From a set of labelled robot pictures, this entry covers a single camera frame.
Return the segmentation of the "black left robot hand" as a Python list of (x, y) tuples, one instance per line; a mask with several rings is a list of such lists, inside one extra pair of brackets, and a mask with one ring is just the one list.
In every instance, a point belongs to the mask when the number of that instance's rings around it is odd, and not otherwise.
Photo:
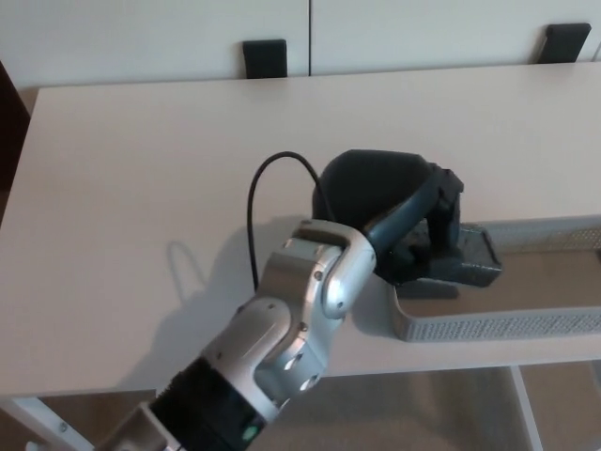
[(314, 189), (312, 217), (360, 231), (376, 253), (375, 274), (392, 285), (459, 263), (460, 196), (450, 169), (418, 154), (352, 149), (334, 158)]

